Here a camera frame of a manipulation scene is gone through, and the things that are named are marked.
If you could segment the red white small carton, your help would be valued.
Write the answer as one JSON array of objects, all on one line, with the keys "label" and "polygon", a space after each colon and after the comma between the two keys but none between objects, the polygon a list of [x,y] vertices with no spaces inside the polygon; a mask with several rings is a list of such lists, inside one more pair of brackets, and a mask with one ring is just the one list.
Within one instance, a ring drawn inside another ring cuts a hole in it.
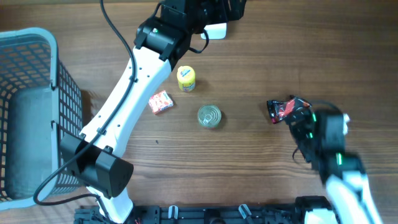
[{"label": "red white small carton", "polygon": [[171,108],[174,105],[171,97],[165,90],[153,95],[148,102],[152,112],[158,114],[167,108]]}]

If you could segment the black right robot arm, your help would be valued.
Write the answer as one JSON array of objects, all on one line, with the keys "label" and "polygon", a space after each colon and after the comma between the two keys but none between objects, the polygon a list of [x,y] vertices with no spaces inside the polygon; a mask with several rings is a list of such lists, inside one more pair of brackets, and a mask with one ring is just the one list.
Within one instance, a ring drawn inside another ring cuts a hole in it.
[{"label": "black right robot arm", "polygon": [[285,118],[298,150],[320,175],[341,223],[382,223],[359,154],[346,151],[349,116],[302,108]]}]

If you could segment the yellow small bottle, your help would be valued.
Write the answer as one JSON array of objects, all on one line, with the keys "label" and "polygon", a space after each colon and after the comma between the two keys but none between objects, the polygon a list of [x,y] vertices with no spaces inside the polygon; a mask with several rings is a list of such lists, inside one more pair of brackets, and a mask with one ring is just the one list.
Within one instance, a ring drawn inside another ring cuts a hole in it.
[{"label": "yellow small bottle", "polygon": [[177,70],[179,88],[184,92],[192,91],[195,88],[196,73],[190,66],[181,66]]}]

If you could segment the round tin can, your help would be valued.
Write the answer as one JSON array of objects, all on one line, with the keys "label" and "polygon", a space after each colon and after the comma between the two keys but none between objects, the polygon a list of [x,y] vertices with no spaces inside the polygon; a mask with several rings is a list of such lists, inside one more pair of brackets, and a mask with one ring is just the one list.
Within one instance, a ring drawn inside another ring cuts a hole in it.
[{"label": "round tin can", "polygon": [[215,129],[221,121],[221,110],[216,105],[203,105],[197,114],[199,124],[206,129]]}]

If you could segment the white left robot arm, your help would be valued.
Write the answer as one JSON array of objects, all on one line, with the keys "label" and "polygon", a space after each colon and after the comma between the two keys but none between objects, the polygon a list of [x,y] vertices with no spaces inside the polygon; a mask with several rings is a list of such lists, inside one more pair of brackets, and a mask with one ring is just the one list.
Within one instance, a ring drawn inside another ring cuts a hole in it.
[{"label": "white left robot arm", "polygon": [[191,50],[205,27],[243,17],[242,0],[161,1],[138,27],[130,59],[98,114],[74,137],[64,135],[64,168],[97,198],[108,223],[124,223],[134,204],[127,184],[134,167],[123,159],[128,139],[156,89]]}]

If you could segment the black red snack packet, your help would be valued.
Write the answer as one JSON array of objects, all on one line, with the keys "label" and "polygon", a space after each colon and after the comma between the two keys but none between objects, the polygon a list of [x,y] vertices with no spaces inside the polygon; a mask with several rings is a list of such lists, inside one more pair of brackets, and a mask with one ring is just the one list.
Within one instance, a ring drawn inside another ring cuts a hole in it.
[{"label": "black red snack packet", "polygon": [[294,111],[310,108],[312,104],[300,97],[290,95],[288,101],[267,100],[267,110],[273,124],[282,122]]}]

